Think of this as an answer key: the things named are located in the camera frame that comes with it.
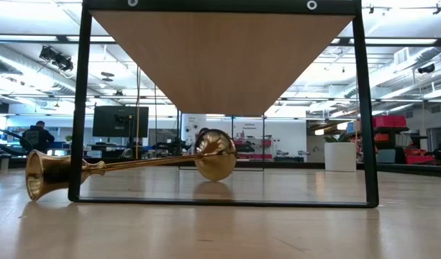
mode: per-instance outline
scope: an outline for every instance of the wooden panel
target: wooden panel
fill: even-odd
[[[95,11],[185,113],[263,114],[352,17]]]

